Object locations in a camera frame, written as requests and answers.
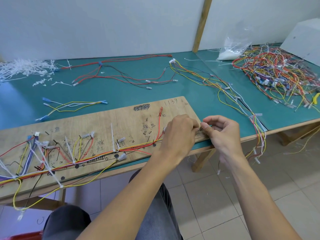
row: wooden board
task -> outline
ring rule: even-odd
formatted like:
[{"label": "wooden board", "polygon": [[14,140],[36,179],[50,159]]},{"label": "wooden board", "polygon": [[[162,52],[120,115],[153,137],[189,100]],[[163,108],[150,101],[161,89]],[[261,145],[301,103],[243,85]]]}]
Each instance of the wooden board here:
[{"label": "wooden board", "polygon": [[[151,103],[138,104],[135,106],[2,130],[0,131],[0,155],[13,146],[26,141],[26,138],[29,135],[33,135],[35,132],[40,132],[39,141],[49,141],[49,145],[55,145],[54,141],[56,141],[60,144],[62,152],[64,151],[65,153],[68,151],[67,142],[65,141],[66,136],[68,138],[68,144],[70,145],[71,150],[73,150],[73,148],[75,149],[75,158],[79,157],[79,152],[80,158],[84,156],[84,153],[91,144],[91,138],[87,137],[82,140],[81,149],[79,146],[79,141],[76,145],[75,142],[79,136],[91,133],[92,131],[94,131],[94,139],[92,147],[86,157],[112,151],[113,145],[111,136],[111,123],[113,127],[114,140],[119,140],[122,137],[126,138],[124,142],[120,143],[120,148],[151,142],[155,140],[158,135],[159,112],[161,107],[163,107],[163,110],[160,117],[160,134],[168,122],[171,121],[176,115],[188,114],[191,118],[194,118],[200,122],[188,101],[185,99],[185,97],[181,96]],[[199,142],[206,139],[206,136],[199,131],[196,135],[195,141]],[[140,150],[152,153],[155,148],[159,147],[160,143],[161,142],[159,141],[153,146],[145,147]],[[26,145],[27,144],[25,143],[21,146],[18,146],[1,157],[3,163],[13,174],[15,174],[19,168],[19,161]],[[41,158],[40,150],[36,149],[36,154],[39,158]],[[65,169],[57,170],[55,172],[55,176],[61,182],[64,182],[79,176],[99,171],[113,163],[116,160],[116,154],[120,155],[122,152],[98,157],[94,160],[80,164],[79,166],[73,165]],[[114,166],[125,164],[127,162],[135,161],[144,157],[148,157],[148,155],[142,152],[128,152],[127,158],[124,161],[115,163]],[[52,168],[67,163],[67,161],[56,149],[50,152],[47,159],[50,167]],[[36,172],[37,170],[35,167],[39,165],[40,162],[34,156],[28,173]],[[2,168],[0,168],[0,175],[10,176]],[[39,176],[23,180],[19,193],[22,194],[29,192],[34,187],[38,179]],[[44,174],[37,183],[35,189],[49,185],[57,185],[57,182],[51,175]],[[18,182],[10,182],[0,187],[0,199],[12,197],[18,188]]]}]

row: red object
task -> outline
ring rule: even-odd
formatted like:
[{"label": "red object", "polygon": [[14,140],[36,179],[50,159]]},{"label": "red object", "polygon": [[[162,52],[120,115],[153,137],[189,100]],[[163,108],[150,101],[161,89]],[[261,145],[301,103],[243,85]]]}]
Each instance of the red object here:
[{"label": "red object", "polygon": [[10,237],[4,238],[2,240],[41,240],[42,232],[43,231],[23,233],[20,235],[15,235],[15,236],[10,236]]}]

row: person's right hand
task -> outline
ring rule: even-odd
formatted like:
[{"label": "person's right hand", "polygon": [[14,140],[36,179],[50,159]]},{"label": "person's right hand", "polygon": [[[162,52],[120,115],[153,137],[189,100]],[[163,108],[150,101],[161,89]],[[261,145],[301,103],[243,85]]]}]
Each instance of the person's right hand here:
[{"label": "person's right hand", "polygon": [[247,163],[242,152],[239,124],[236,121],[221,115],[212,115],[203,119],[201,127],[219,151],[220,161],[228,169],[235,163]]}]

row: person's left hand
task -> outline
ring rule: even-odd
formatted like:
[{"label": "person's left hand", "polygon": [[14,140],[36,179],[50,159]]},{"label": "person's left hand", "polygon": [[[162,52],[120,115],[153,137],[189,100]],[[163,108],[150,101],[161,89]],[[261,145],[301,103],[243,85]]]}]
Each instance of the person's left hand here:
[{"label": "person's left hand", "polygon": [[168,123],[159,151],[165,157],[172,158],[172,163],[177,166],[195,144],[198,130],[198,122],[187,114],[174,117]]}]

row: hand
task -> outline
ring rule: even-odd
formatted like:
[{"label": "hand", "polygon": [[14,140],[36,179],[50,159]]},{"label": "hand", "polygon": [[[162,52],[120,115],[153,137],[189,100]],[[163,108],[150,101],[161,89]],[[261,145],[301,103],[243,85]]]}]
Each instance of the hand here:
[{"label": "hand", "polygon": [[236,121],[221,115],[213,115],[204,118],[201,127],[219,151],[220,161],[228,169],[238,162],[247,163],[242,152],[239,124]]},{"label": "hand", "polygon": [[174,159],[171,163],[177,166],[195,144],[195,134],[198,130],[198,122],[187,114],[174,117],[168,123],[159,150],[166,157]]}]

